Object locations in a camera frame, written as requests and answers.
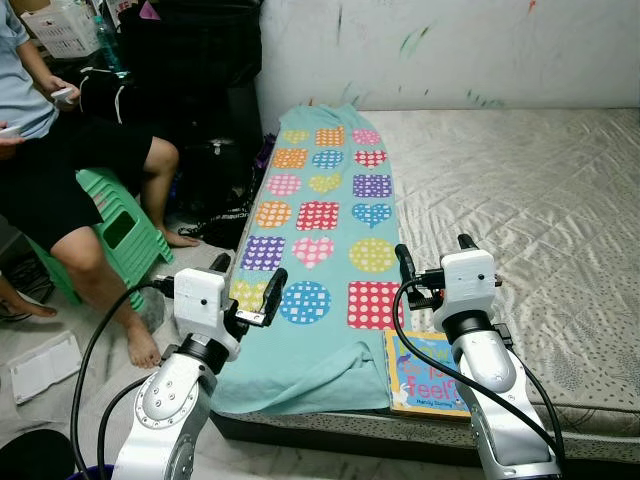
purple square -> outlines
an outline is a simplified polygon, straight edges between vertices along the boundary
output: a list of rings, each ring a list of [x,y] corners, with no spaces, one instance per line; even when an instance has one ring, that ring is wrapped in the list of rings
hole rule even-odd
[[[354,175],[353,195],[361,198],[391,196],[391,175]]]
[[[284,238],[254,237],[247,240],[247,247],[242,257],[241,268],[244,270],[277,270],[282,260]]]

green plastic stool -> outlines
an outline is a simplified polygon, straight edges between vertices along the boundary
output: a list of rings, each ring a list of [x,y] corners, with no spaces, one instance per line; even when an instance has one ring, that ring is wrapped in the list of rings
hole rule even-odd
[[[146,214],[115,175],[106,169],[80,170],[76,174],[80,186],[98,207],[103,223],[93,228],[109,264],[120,275],[127,287],[137,285],[158,256],[173,262],[173,254]],[[71,278],[58,260],[27,238],[49,272],[51,281],[69,301],[81,303]],[[144,299],[140,293],[131,295],[131,306],[141,310]]]

black shorts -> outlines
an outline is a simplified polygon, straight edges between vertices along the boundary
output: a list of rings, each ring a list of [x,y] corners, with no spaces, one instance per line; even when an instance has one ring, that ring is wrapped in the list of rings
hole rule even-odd
[[[48,252],[72,231],[102,222],[76,171],[107,167],[136,192],[152,138],[143,129],[62,113],[44,138],[0,161],[0,214]]]

bare foot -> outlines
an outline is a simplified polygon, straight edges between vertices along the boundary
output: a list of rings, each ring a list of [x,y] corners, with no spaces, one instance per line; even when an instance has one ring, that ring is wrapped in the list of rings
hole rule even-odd
[[[160,352],[149,330],[139,320],[127,328],[129,339],[129,358],[140,368],[153,368],[160,363]]]
[[[21,302],[4,301],[3,304],[7,307],[9,313],[13,315],[29,313],[36,317],[51,318],[55,317],[58,313],[55,308],[43,307],[35,303],[27,302],[26,300]]]
[[[161,229],[160,231],[164,235],[164,238],[170,247],[182,248],[182,247],[197,247],[198,245],[200,245],[200,241],[195,238],[184,237],[182,235],[178,235],[175,232],[172,232],[171,230]]]

light blue shirt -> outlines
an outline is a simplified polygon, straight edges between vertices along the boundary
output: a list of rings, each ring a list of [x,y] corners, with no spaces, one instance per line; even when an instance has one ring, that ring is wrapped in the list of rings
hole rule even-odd
[[[0,122],[21,126],[26,139],[42,138],[49,133],[58,110],[36,90],[20,62],[16,48],[27,40],[29,35],[9,1],[0,0]]]

